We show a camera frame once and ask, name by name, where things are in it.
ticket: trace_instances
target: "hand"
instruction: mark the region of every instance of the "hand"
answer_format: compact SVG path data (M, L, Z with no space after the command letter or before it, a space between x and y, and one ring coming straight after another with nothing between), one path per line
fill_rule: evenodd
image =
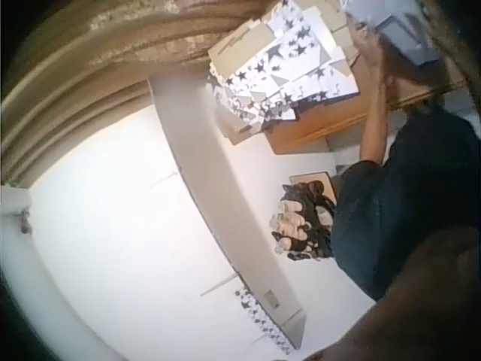
M386 53L380 35L366 24L356 23L349 15L347 16L347 26L352 42L366 59L373 75L384 77Z

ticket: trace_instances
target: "wooden board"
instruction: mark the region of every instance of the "wooden board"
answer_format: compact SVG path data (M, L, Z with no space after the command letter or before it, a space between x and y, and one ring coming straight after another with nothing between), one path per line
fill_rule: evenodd
M371 76L362 57L352 67L360 94L350 99L321 104L301 114L299 121L281 123L266 137L275 154L298 153L311 141L324 138L366 119L371 91ZM454 63L433 62L414 68L407 62L389 65L389 73L397 76L389 89L391 110L420 102L435 93L444 93L465 85L464 78Z

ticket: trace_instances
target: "curtain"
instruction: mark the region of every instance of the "curtain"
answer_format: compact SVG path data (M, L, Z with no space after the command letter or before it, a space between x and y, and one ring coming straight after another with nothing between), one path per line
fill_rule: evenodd
M91 134L150 104L150 75L206 74L207 50L268 2L57 1L2 78L2 184L30 187Z

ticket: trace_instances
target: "star-patterned paper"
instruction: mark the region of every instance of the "star-patterned paper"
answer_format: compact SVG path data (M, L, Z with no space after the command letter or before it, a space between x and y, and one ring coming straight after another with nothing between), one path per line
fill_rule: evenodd
M236 291L235 296L240 301L240 306L247 312L254 324L260 328L265 337L272 340L286 355L289 355L295 350L291 341L279 326L265 313L254 295L246 287Z
M343 48L315 7L282 0L261 21L275 41L227 79L212 62L207 79L210 93L246 126L293 121L311 106L358 92Z

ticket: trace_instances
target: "dark blue top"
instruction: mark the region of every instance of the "dark blue top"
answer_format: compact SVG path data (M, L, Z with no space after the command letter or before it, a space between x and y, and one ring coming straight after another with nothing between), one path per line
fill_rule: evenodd
M451 226L479 229L481 143L441 109L408 121L384 166L358 162L342 177L334 258L372 299L384 296L413 250Z

